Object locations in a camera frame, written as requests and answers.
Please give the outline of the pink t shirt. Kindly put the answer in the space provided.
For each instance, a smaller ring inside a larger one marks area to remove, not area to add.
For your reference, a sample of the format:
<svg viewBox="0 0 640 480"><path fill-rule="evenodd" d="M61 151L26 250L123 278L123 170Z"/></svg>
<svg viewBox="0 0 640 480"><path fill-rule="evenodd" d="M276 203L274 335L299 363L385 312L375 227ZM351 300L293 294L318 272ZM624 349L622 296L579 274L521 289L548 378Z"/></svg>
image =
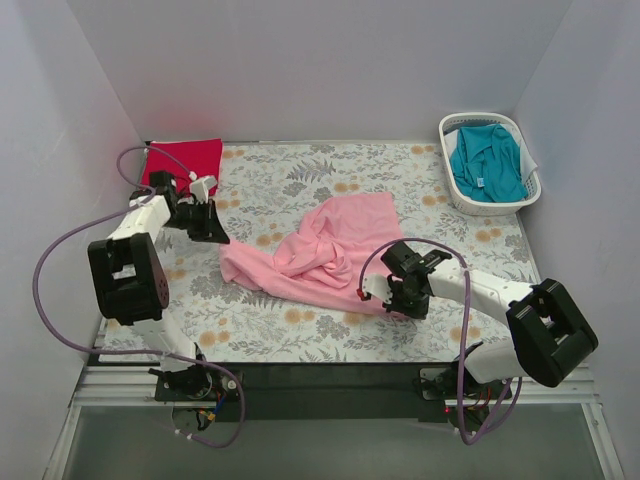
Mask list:
<svg viewBox="0 0 640 480"><path fill-rule="evenodd" d="M272 255L236 240L221 246L220 270L226 282L277 298L382 315L379 301L357 295L359 275L376 248L402 237L391 193L333 197L305 214Z"/></svg>

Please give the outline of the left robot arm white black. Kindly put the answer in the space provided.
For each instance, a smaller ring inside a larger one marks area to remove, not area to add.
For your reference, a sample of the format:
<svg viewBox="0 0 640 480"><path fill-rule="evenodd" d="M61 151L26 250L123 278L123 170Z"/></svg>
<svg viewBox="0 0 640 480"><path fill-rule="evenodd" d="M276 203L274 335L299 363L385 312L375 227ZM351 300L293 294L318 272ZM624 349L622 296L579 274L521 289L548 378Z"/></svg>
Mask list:
<svg viewBox="0 0 640 480"><path fill-rule="evenodd" d="M193 172L189 177L180 192L175 175L152 172L148 186L155 194L135 192L133 210L107 239L89 245L88 259L102 315L132 328L146 350L159 353L160 367L150 373L167 388L200 400L222 392L220 376L202 365L202 350L170 313L169 281L154 245L163 227L182 230L194 242L230 242L209 194L216 179Z"/></svg>

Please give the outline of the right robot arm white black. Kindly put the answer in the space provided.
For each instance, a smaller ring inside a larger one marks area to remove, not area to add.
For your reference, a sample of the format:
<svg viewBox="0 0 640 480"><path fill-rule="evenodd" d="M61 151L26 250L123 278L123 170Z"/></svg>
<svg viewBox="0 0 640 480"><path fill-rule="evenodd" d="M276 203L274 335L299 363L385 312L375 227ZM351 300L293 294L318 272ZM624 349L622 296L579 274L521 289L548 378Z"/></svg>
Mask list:
<svg viewBox="0 0 640 480"><path fill-rule="evenodd" d="M387 312L424 319L432 297L456 301L504 324L508 340L472 346L452 373L454 389L475 397L489 383L528 376L558 386L594 352L599 341L566 287L553 279L538 284L505 280L462 266L451 253L424 255L398 242L381 256L389 274L386 291L374 296Z"/></svg>

